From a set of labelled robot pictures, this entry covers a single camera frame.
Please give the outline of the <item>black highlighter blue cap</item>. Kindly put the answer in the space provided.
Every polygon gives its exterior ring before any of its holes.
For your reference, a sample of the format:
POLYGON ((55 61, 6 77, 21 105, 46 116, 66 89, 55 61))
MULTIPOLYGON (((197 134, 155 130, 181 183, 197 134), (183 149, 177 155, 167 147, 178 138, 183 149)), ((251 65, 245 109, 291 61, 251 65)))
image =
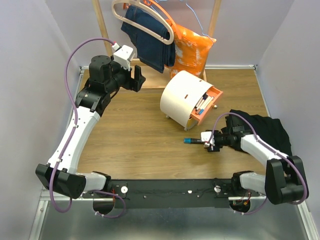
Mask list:
POLYGON ((184 138, 184 144, 202 144, 203 141, 199 138, 184 138))

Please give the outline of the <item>white marker dark blue cap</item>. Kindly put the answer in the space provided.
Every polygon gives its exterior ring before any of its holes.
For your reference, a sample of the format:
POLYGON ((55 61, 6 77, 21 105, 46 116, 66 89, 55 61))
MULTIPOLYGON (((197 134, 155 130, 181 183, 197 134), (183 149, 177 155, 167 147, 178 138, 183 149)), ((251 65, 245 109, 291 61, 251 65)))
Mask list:
POLYGON ((206 93, 203 94, 203 96, 200 98, 200 100, 197 102, 197 104, 195 105, 195 109, 199 109, 199 107, 201 106, 201 104, 207 99, 208 95, 206 93))

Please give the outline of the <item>white rounded drawer organizer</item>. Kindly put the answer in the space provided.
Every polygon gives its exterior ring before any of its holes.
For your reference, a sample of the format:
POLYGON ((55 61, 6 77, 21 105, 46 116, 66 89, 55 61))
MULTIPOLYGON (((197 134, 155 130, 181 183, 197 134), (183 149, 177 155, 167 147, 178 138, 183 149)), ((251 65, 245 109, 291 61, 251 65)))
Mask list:
POLYGON ((164 88, 159 106, 168 119, 174 120, 188 131, 204 121, 222 95, 223 91, 212 84, 182 70, 164 88), (199 115, 195 106, 204 94, 214 97, 214 100, 199 115))

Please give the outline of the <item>white marker brown cap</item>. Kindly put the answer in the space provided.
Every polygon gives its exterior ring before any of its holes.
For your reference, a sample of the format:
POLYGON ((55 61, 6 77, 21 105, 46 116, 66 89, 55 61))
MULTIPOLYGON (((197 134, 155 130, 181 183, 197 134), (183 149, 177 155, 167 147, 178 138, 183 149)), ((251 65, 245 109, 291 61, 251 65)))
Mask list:
POLYGON ((203 111, 208 107, 208 105, 214 100, 214 96, 211 96, 211 99, 210 99, 210 102, 205 106, 205 108, 203 109, 203 111))

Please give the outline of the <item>white marker light blue cap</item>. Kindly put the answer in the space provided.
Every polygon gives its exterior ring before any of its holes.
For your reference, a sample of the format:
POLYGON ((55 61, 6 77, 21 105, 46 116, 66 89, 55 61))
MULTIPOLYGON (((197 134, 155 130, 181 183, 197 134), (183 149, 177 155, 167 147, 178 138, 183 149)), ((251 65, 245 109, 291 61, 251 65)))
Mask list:
POLYGON ((199 106, 198 110, 197 110, 197 114, 200 115, 203 112, 203 109, 206 107, 206 105, 210 102, 211 97, 208 96, 203 103, 199 106))

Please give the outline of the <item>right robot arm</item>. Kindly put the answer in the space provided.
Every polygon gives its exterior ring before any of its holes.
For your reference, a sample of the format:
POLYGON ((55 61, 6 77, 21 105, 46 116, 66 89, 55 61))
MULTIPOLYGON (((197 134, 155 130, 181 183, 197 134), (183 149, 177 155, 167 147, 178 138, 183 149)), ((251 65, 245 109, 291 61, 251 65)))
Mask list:
POLYGON ((224 130, 207 130, 200 134, 204 148, 218 152, 222 147, 237 147, 254 157, 265 168, 265 174, 241 172, 230 183, 230 191, 241 196, 247 190, 260 193, 274 205, 299 205, 309 197, 303 161, 287 155, 266 143, 251 123, 237 113, 224 113, 224 130))

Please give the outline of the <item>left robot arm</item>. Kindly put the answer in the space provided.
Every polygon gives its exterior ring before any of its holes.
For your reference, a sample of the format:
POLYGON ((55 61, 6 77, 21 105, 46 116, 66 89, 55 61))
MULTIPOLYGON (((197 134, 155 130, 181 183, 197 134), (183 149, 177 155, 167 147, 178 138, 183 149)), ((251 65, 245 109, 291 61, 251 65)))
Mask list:
POLYGON ((47 190, 72 199, 90 191, 101 198, 110 194, 110 176, 99 172, 79 173, 79 159, 114 93, 120 88, 138 92, 146 80, 140 66, 125 69, 114 56, 93 57, 88 70, 89 77, 76 96, 76 111, 59 146, 46 164, 38 164, 35 169, 47 190))

